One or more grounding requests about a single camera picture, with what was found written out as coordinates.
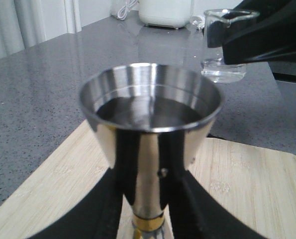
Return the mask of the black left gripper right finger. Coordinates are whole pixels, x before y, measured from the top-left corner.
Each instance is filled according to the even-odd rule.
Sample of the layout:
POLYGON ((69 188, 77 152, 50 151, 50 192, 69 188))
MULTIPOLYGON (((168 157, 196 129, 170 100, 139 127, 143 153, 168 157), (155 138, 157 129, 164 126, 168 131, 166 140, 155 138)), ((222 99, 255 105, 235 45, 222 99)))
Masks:
POLYGON ((189 171, 170 176, 169 209, 176 239, 263 239, 222 207, 189 171))

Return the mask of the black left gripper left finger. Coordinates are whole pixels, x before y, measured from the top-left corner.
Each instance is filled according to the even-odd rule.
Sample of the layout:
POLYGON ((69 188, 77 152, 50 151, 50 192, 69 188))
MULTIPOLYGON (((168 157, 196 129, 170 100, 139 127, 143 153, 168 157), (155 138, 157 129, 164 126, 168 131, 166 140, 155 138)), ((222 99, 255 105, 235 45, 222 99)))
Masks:
POLYGON ((108 169, 89 193, 69 212, 35 234, 37 239, 115 239, 122 192, 115 170, 108 169))

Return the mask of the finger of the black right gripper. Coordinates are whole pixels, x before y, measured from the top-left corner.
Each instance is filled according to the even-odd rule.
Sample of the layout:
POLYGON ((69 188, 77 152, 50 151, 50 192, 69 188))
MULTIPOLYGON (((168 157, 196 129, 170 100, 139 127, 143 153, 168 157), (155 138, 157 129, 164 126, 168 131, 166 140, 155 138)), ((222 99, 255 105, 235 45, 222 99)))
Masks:
POLYGON ((236 9, 259 12, 257 22, 223 42, 227 65, 285 61, 296 63, 296 0, 244 0, 236 9))
POLYGON ((207 27, 207 47, 218 48, 222 46, 224 34, 229 24, 222 21, 214 21, 207 27))

